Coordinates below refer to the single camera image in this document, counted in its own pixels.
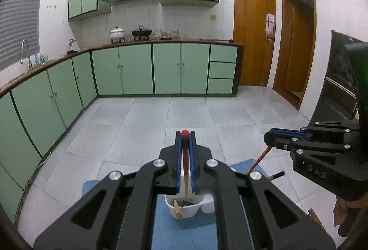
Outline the person's right hand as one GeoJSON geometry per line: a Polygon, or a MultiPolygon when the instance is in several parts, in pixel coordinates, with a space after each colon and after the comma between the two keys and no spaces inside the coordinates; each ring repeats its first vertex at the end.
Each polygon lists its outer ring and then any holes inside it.
{"type": "Polygon", "coordinates": [[[336,197],[336,204],[334,207],[334,227],[343,224],[348,216],[349,209],[363,209],[367,208],[368,199],[367,195],[356,201],[346,201],[340,197],[336,197]]]}

